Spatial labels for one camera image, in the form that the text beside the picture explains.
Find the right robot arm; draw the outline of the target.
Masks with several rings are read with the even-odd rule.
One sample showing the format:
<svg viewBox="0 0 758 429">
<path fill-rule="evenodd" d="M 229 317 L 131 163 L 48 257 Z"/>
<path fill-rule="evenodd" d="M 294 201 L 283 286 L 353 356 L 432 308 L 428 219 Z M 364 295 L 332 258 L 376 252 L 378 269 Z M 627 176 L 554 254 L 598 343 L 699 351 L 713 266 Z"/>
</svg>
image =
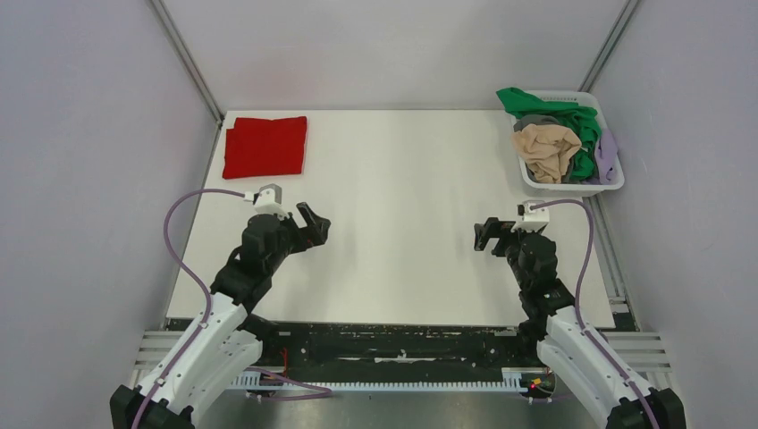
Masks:
<svg viewBox="0 0 758 429">
<path fill-rule="evenodd" d="M 686 413 L 671 388 L 658 389 L 623 361 L 589 323 L 557 275 L 555 242 L 495 217 L 474 227 L 474 249 L 489 241 L 506 259 L 527 319 L 518 326 L 516 351 L 529 365 L 546 364 L 601 428 L 684 428 Z"/>
</svg>

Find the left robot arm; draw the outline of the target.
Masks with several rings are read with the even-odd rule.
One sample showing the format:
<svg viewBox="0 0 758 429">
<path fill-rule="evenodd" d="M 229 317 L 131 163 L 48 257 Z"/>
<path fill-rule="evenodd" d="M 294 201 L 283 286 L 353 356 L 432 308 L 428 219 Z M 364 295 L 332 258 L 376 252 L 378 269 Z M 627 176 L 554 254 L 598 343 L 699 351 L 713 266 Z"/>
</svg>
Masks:
<svg viewBox="0 0 758 429">
<path fill-rule="evenodd" d="M 274 324 L 253 310 L 272 288 L 285 258 L 324 245 L 331 227 L 307 203 L 297 209 L 304 226 L 285 212 L 259 212 L 248 220 L 241 244 L 210 287 L 205 308 L 150 373 L 112 395 L 115 428 L 193 428 L 246 368 L 279 357 L 281 341 L 270 333 Z"/>
</svg>

